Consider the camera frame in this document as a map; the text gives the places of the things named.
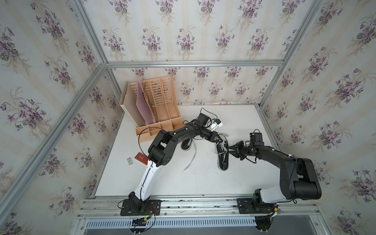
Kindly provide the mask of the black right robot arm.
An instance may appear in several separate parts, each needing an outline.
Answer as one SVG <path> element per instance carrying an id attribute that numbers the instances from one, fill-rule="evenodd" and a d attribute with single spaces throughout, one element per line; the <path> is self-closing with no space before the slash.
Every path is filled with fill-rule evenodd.
<path id="1" fill-rule="evenodd" d="M 252 197 L 253 206 L 269 206 L 293 200 L 318 200 L 322 190 L 312 160 L 285 154 L 261 142 L 248 146 L 243 141 L 230 146 L 229 153 L 244 160 L 248 156 L 266 161 L 280 170 L 279 183 L 268 189 L 257 189 Z"/>

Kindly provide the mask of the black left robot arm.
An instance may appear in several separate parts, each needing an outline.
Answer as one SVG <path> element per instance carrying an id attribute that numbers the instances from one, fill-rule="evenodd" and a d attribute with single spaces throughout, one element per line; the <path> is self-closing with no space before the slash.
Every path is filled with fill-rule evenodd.
<path id="1" fill-rule="evenodd" d="M 163 166 L 171 161 L 178 144 L 196 136 L 200 136 L 211 143 L 219 144 L 222 142 L 217 132 L 211 131 L 195 121 L 189 122 L 175 131 L 159 131 L 148 149 L 148 164 L 143 177 L 136 189 L 128 195 L 131 206 L 138 213 L 145 212 L 148 209 L 146 201 L 150 198 L 153 184 Z"/>

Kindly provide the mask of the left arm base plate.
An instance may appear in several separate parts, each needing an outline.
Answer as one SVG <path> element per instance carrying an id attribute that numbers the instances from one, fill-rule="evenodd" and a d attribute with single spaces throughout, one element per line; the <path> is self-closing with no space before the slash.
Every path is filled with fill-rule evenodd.
<path id="1" fill-rule="evenodd" d="M 134 202 L 130 199 L 125 199 L 121 203 L 121 216 L 146 216 L 146 215 L 160 215 L 161 200 L 147 200 L 145 202 Z"/>

